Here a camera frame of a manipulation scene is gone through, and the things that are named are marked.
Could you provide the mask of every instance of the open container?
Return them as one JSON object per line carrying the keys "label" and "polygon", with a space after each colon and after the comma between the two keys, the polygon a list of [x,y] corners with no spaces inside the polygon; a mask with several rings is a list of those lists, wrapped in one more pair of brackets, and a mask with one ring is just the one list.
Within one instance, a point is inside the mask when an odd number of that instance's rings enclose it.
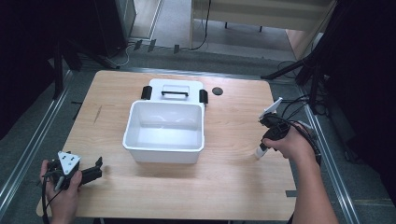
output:
{"label": "open container", "polygon": [[136,161],[196,163],[207,92],[199,81],[152,79],[133,102],[123,145]]}

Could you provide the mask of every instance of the background desk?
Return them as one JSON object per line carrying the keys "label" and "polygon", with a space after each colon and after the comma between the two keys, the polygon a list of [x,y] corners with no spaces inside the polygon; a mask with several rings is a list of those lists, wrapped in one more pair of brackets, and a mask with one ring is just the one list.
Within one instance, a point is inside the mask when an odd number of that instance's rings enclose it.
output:
{"label": "background desk", "polygon": [[[191,0],[190,47],[194,19],[206,20],[208,3]],[[298,60],[318,33],[324,32],[335,3],[335,0],[212,0],[209,20],[287,29]]]}
{"label": "background desk", "polygon": [[[137,163],[122,146],[131,104],[153,78],[204,83],[205,148],[196,164]],[[289,161],[273,150],[253,155],[266,131],[258,116],[272,102],[260,80],[98,72],[64,146],[81,156],[81,169],[104,162],[103,177],[82,187],[77,216],[289,219],[295,198],[286,190],[296,190]]]}

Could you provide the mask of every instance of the black fabric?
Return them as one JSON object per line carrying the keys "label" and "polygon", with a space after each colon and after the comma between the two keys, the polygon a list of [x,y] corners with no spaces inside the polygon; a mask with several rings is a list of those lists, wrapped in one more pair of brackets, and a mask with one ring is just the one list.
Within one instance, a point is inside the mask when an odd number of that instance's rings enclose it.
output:
{"label": "black fabric", "polygon": [[18,13],[0,0],[0,139],[54,78]]}
{"label": "black fabric", "polygon": [[396,204],[395,11],[393,1],[356,1],[323,69],[330,76],[327,89],[356,134],[348,147],[380,173]]}

